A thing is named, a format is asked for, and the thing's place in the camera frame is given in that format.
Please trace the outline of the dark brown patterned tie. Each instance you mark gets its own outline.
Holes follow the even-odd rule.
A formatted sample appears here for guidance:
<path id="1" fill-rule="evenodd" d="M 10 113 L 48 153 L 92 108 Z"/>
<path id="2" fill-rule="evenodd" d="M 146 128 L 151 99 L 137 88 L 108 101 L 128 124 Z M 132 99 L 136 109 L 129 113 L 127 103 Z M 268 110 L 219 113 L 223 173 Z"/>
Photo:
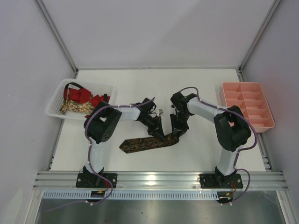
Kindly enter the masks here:
<path id="1" fill-rule="evenodd" d="M 155 137 L 136 138 L 124 140 L 119 149 L 126 154 L 147 151 L 151 149 L 170 147 L 179 143 L 178 137 L 173 137 L 172 134 L 165 136 L 165 140 L 160 140 Z"/>

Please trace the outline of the aluminium frame post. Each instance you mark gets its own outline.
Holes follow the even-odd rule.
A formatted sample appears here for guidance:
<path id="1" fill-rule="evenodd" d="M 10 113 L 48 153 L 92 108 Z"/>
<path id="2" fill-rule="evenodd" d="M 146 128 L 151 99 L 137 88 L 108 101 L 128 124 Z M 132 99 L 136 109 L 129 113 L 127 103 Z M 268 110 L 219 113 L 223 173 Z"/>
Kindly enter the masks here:
<path id="1" fill-rule="evenodd" d="M 44 2 L 42 0 L 34 0 L 34 3 L 36 4 L 41 16 L 43 17 L 46 25 L 48 26 L 51 34 L 54 37 L 58 47 L 60 48 L 68 65 L 70 66 L 72 72 L 74 73 L 74 76 L 76 77 L 78 74 L 78 68 L 76 67 L 75 62 L 74 62 L 72 56 L 70 55 L 70 53 L 65 45 L 65 42 L 63 41 L 58 29 L 56 28 L 56 25 L 55 25 L 51 15 L 48 12 L 46 5 L 44 4 Z"/>
<path id="2" fill-rule="evenodd" d="M 252 44 L 250 45 L 247 53 L 245 54 L 245 57 L 243 58 L 238 71 L 240 73 L 243 72 L 244 68 L 246 67 L 248 61 L 250 60 L 251 56 L 253 55 L 255 49 L 257 48 L 258 44 L 260 43 L 260 41 L 262 40 L 262 37 L 264 36 L 264 34 L 266 33 L 266 30 L 268 29 L 271 21 L 273 20 L 275 14 L 277 13 L 281 3 L 283 1 L 282 0 L 274 0 L 269 11 L 267 12 L 267 15 L 265 16 Z"/>

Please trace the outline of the red tie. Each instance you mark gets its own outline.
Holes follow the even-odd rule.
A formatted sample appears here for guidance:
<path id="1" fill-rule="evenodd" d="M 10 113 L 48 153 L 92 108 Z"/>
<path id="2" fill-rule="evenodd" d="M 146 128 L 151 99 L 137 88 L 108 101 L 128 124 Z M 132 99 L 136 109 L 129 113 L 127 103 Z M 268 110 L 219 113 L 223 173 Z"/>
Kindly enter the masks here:
<path id="1" fill-rule="evenodd" d="M 65 88 L 63 93 L 63 101 L 64 100 L 73 100 L 77 103 L 86 103 L 90 102 L 94 108 L 96 108 L 99 103 L 105 101 L 109 102 L 110 96 L 107 94 L 103 95 L 93 95 L 89 90 L 84 87 L 79 87 L 78 89 L 74 88 Z"/>

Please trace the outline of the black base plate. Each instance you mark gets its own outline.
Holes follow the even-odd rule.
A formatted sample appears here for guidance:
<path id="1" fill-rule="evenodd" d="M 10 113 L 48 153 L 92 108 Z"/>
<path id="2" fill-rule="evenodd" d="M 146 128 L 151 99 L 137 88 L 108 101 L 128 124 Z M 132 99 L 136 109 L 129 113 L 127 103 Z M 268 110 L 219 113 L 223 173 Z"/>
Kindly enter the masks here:
<path id="1" fill-rule="evenodd" d="M 242 189 L 243 182 L 238 173 L 223 176 L 215 173 L 199 175 L 199 182 L 203 189 L 230 189 L 231 187 Z"/>
<path id="2" fill-rule="evenodd" d="M 108 179 L 113 187 L 117 184 L 116 173 L 103 173 L 103 177 Z M 76 188 L 106 188 L 106 182 L 92 173 L 79 173 L 76 181 Z"/>

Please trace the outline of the white plastic basket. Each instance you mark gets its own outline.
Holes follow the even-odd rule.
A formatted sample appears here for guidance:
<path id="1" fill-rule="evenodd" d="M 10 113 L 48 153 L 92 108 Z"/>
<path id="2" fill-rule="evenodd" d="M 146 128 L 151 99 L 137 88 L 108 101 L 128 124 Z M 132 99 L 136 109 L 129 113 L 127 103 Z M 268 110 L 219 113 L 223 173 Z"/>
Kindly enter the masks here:
<path id="1" fill-rule="evenodd" d="M 67 110 L 65 114 L 62 114 L 60 111 L 60 107 L 63 103 L 63 94 L 64 94 L 64 88 L 68 83 L 76 83 L 83 87 L 85 87 L 87 90 L 89 90 L 93 96 L 96 95 L 104 95 L 107 94 L 110 96 L 109 104 L 114 104 L 116 101 L 116 88 L 110 84 L 100 81 L 88 81 L 88 80 L 80 80 L 80 79 L 63 79 L 57 88 L 55 89 L 49 103 L 46 107 L 46 114 L 52 117 L 58 117 L 61 119 L 74 119 L 74 120 L 82 120 L 85 121 L 86 113 L 78 113 L 78 112 L 72 112 Z"/>

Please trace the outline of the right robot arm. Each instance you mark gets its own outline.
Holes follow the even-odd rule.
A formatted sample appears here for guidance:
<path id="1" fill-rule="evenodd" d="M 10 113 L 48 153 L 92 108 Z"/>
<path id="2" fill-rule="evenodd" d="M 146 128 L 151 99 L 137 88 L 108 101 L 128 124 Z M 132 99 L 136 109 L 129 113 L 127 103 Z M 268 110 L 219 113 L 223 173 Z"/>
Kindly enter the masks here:
<path id="1" fill-rule="evenodd" d="M 214 124 L 222 150 L 211 185 L 225 187 L 236 175 L 234 163 L 237 151 L 251 136 L 251 130 L 241 109 L 235 105 L 229 108 L 213 105 L 194 93 L 184 96 L 177 92 L 172 95 L 171 102 L 175 108 L 175 113 L 170 115 L 174 138 L 180 138 L 189 130 L 187 121 L 190 116 L 198 115 Z"/>

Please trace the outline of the right aluminium frame post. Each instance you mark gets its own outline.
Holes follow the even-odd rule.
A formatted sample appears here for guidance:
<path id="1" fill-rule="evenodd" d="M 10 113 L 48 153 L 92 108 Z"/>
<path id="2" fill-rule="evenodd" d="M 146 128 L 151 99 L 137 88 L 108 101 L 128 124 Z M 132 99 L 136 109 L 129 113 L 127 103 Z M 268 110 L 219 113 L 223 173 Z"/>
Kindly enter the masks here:
<path id="1" fill-rule="evenodd" d="M 238 71 L 240 73 L 243 72 L 244 68 L 246 67 L 248 61 L 250 60 L 251 56 L 253 55 L 255 49 L 257 48 L 258 44 L 260 43 L 260 41 L 262 40 L 262 37 L 264 36 L 264 34 L 266 33 L 266 30 L 268 29 L 271 21 L 273 20 L 275 14 L 277 13 L 281 3 L 283 1 L 282 0 L 274 0 L 269 11 L 267 12 L 267 15 L 265 16 L 252 44 L 250 45 L 247 53 L 245 54 L 245 57 L 243 58 Z"/>

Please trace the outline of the left aluminium frame post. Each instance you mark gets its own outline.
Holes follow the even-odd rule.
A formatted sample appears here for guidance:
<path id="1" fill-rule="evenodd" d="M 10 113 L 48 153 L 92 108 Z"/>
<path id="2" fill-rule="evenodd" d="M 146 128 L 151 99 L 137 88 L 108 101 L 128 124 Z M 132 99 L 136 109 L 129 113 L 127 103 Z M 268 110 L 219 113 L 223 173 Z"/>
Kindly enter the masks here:
<path id="1" fill-rule="evenodd" d="M 48 12 L 46 5 L 44 4 L 44 2 L 42 0 L 34 0 L 34 3 L 36 4 L 41 16 L 43 17 L 46 25 L 48 26 L 51 34 L 54 37 L 58 47 L 60 48 L 68 65 L 70 66 L 72 72 L 74 73 L 74 76 L 76 77 L 78 74 L 78 68 L 76 67 L 75 62 L 74 62 L 72 56 L 70 55 L 70 53 L 65 45 L 65 42 L 63 41 L 58 29 L 56 28 L 56 25 L 55 25 L 51 15 Z"/>

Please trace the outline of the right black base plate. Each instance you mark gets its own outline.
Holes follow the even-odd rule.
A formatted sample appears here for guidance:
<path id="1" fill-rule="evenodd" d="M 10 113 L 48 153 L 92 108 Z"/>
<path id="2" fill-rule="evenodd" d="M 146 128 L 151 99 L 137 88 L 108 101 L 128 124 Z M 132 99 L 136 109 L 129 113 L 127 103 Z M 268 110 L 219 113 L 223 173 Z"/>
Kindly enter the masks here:
<path id="1" fill-rule="evenodd" d="M 242 189 L 243 182 L 238 173 L 223 176 L 215 173 L 199 175 L 199 182 L 203 189 L 230 189 L 231 187 Z"/>

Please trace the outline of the aluminium mounting rail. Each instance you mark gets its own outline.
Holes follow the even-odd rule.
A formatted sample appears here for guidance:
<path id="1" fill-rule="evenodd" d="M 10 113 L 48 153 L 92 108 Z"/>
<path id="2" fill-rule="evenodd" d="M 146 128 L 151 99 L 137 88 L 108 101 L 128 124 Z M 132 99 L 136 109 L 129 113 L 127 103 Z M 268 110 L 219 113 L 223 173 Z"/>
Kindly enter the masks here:
<path id="1" fill-rule="evenodd" d="M 214 190 L 203 189 L 200 174 L 210 172 L 107 172 L 117 174 L 116 190 Z M 34 189 L 75 189 L 78 171 L 40 171 Z M 251 191 L 286 191 L 288 186 L 282 172 L 240 171 L 243 189 Z"/>

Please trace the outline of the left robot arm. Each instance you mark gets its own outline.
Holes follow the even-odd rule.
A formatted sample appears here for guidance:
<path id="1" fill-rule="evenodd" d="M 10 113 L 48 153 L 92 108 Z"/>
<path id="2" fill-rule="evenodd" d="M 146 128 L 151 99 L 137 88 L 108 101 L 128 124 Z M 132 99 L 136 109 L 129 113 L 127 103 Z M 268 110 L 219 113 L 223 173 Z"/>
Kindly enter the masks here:
<path id="1" fill-rule="evenodd" d="M 88 187 L 98 187 L 103 179 L 103 143 L 108 141 L 120 121 L 139 121 L 145 125 L 148 135 L 165 141 L 160 116 L 152 117 L 155 110 L 154 99 L 145 98 L 141 103 L 131 105 L 110 105 L 102 101 L 92 111 L 84 123 L 85 137 L 89 140 L 88 161 L 83 167 L 82 183 Z"/>

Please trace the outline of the pink divided organizer tray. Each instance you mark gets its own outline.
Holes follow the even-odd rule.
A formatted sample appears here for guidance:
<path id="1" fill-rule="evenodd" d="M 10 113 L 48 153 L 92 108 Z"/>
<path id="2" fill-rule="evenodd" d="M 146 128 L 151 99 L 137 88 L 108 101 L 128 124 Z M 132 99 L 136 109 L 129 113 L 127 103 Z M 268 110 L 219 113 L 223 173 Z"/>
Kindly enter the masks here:
<path id="1" fill-rule="evenodd" d="M 225 82 L 220 90 L 223 106 L 238 106 L 255 131 L 264 133 L 275 126 L 262 86 L 255 82 Z"/>

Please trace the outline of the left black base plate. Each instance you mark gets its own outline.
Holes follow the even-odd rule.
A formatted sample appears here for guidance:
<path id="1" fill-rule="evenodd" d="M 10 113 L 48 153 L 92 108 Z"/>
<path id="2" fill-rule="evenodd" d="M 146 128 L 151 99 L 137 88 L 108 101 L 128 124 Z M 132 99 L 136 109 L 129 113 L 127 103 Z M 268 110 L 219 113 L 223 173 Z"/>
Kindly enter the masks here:
<path id="1" fill-rule="evenodd" d="M 116 173 L 103 173 L 103 177 L 108 179 L 113 187 L 117 184 Z M 106 182 L 92 173 L 79 173 L 76 181 L 76 188 L 106 188 Z"/>

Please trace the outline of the beige floral tie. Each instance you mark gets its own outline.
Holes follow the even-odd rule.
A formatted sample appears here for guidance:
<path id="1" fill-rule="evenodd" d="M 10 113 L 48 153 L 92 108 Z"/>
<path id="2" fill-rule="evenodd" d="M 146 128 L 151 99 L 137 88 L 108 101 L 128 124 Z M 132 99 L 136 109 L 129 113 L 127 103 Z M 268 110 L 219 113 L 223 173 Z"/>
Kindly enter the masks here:
<path id="1" fill-rule="evenodd" d="M 73 100 L 64 100 L 60 106 L 60 112 L 65 114 L 67 111 L 90 114 L 94 110 L 94 107 L 90 102 L 77 103 Z"/>

